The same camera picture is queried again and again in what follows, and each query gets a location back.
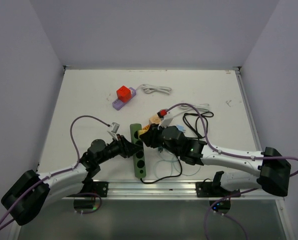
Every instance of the white table surface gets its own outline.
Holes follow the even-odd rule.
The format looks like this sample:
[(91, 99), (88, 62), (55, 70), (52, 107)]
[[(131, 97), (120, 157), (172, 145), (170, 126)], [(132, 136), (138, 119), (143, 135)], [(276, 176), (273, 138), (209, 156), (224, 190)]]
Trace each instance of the white table surface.
[[(137, 88), (141, 84), (169, 86), (171, 95), (141, 90), (120, 111), (112, 107), (116, 90), (122, 85)], [(71, 122), (80, 115), (93, 115), (107, 123), (120, 124), (119, 133), (130, 140), (131, 123), (148, 124), (148, 119), (158, 110), (180, 102), (192, 104), (209, 103), (215, 116), (209, 120), (210, 141), (224, 148), (255, 151), (251, 127), (247, 118), (242, 95), (233, 70), (67, 70), (63, 79), (51, 126), (40, 159), (39, 172), (49, 172), (73, 164), (76, 153), (70, 140)], [(174, 109), (172, 113), (181, 112)], [(184, 125), (182, 116), (173, 119), (171, 125)], [(80, 119), (73, 129), (74, 138), (81, 155), (95, 139), (111, 142), (106, 126), (93, 119)], [(186, 136), (194, 134), (186, 127)], [(155, 180), (153, 165), (160, 160), (156, 149), (145, 147), (147, 180)], [(191, 174), (198, 165), (182, 162), (183, 173)], [(160, 163), (159, 177), (170, 174), (170, 163)], [(181, 176), (172, 180), (203, 180), (213, 178), (217, 171), (231, 171), (220, 166), (203, 166), (194, 176)], [(115, 157), (101, 165), (94, 177), (98, 180), (137, 180), (134, 176), (133, 158)]]

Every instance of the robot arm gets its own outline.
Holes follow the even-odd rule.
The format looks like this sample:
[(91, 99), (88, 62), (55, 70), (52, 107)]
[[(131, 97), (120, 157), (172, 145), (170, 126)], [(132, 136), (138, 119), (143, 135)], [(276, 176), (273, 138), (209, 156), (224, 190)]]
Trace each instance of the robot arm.
[(33, 170), (25, 172), (2, 197), (2, 205), (22, 226), (33, 220), (42, 207), (79, 193), (100, 171), (101, 163), (117, 155), (129, 158), (143, 149), (122, 135), (114, 137), (110, 144), (101, 139), (94, 140), (78, 163), (64, 169), (39, 174)]
[[(180, 160), (190, 165), (217, 165), (237, 169), (242, 172), (217, 172), (211, 191), (232, 192), (236, 189), (262, 188), (264, 191), (285, 197), (288, 195), (291, 165), (285, 159), (258, 160), (257, 157), (278, 157), (281, 154), (267, 147), (264, 152), (240, 151), (216, 146), (214, 151), (201, 140), (185, 137), (175, 126), (161, 127), (151, 124), (148, 131), (139, 134), (147, 147), (163, 147)], [(231, 155), (250, 156), (241, 159)]]
[[(1, 203), (19, 225), (24, 225), (34, 219), (43, 206), (83, 190), (85, 184), (100, 171), (101, 163), (117, 155), (127, 158), (143, 150), (142, 145), (132, 144), (124, 136), (112, 136), (110, 144), (101, 139), (93, 141), (79, 162), (65, 169), (43, 174), (32, 170), (25, 172), (3, 196)], [(175, 126), (161, 127), (157, 124), (151, 124), (145, 133), (139, 132), (139, 137), (148, 147), (163, 147), (190, 165), (218, 165), (242, 171), (217, 172), (209, 189), (214, 193), (262, 188), (277, 196), (288, 194), (291, 165), (284, 159), (255, 159), (259, 156), (281, 156), (275, 149), (245, 152), (222, 148), (213, 151), (206, 142), (185, 137)], [(221, 151), (248, 155), (250, 159), (227, 156)]]

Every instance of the green power strip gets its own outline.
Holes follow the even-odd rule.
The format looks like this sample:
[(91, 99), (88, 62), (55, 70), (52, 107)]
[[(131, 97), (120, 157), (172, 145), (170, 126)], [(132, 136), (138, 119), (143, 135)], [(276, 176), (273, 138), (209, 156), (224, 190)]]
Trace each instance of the green power strip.
[[(133, 144), (137, 144), (143, 147), (143, 142), (138, 136), (138, 131), (142, 129), (141, 124), (134, 123), (130, 125), (130, 133), (131, 133), (131, 142)], [(142, 179), (147, 176), (147, 172), (145, 170), (145, 160), (144, 160), (144, 151), (143, 149), (138, 151), (135, 155), (133, 155), (133, 164), (134, 164), (134, 175), (138, 179)]]

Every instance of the coiled white cable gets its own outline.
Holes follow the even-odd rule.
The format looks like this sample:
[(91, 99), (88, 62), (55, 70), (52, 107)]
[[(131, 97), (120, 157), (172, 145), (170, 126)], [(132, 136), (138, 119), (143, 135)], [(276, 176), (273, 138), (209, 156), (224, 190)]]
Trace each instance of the coiled white cable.
[(149, 84), (142, 84), (139, 87), (136, 88), (136, 90), (138, 90), (139, 88), (142, 88), (142, 90), (146, 93), (146, 94), (151, 94), (153, 92), (160, 92), (166, 95), (170, 95), (172, 88), (168, 87), (168, 86), (154, 86), (154, 85), (149, 85)]
[[(175, 167), (175, 164), (174, 164), (174, 163), (176, 163), (176, 162), (178, 161), (177, 158), (175, 157), (175, 155), (173, 155), (172, 153), (170, 153), (170, 152), (167, 151), (166, 149), (164, 149), (164, 152), (166, 152), (166, 153), (168, 153), (169, 155), (171, 155), (172, 158), (171, 158), (171, 159), (164, 159), (164, 158), (162, 157), (161, 153), (158, 151), (158, 156), (159, 156), (159, 158), (160, 158), (161, 160), (157, 161), (157, 162), (154, 164), (154, 166), (153, 166), (153, 173), (154, 173), (154, 176), (155, 176), (157, 179), (159, 179), (159, 177), (158, 177), (158, 175), (157, 175), (157, 166), (158, 166), (158, 164), (161, 163), (161, 162), (166, 162), (166, 163), (169, 162), (169, 163), (171, 164), (171, 165), (170, 165), (170, 167), (171, 167), (171, 173), (170, 173), (170, 175), (172, 175), (172, 173), (173, 173), (173, 168), (174, 168), (178, 173), (180, 173), (179, 170), (177, 170), (177, 168)], [(200, 167), (196, 170), (195, 173), (192, 173), (192, 174), (185, 174), (185, 173), (182, 173), (182, 175), (187, 176), (187, 177), (194, 176), (194, 175), (197, 174), (200, 170), (201, 170), (201, 165), (200, 165)]]
[[(193, 106), (196, 107), (201, 113), (203, 113), (203, 112), (208, 112), (208, 111), (210, 110), (210, 105), (209, 105), (208, 103), (203, 103), (203, 104), (193, 105)], [(184, 111), (181, 111), (181, 112), (179, 112), (179, 113), (173, 115), (173, 118), (177, 117), (178, 115), (181, 115), (181, 114), (183, 114), (183, 113), (186, 113), (186, 112), (192, 110), (192, 108), (187, 107), (187, 106), (185, 106), (185, 105), (184, 105), (184, 106), (181, 105), (181, 106), (179, 106), (179, 108), (180, 108), (180, 109), (184, 109)]]

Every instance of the red plug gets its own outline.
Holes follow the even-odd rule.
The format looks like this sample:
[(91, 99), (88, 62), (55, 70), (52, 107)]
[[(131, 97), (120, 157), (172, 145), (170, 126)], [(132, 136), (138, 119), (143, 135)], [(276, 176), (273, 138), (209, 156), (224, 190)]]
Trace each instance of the red plug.
[(163, 118), (168, 113), (167, 113), (166, 109), (162, 109), (157, 114), (158, 114), (159, 118)]
[(117, 96), (122, 102), (126, 103), (131, 99), (131, 90), (126, 86), (122, 86), (117, 90)]

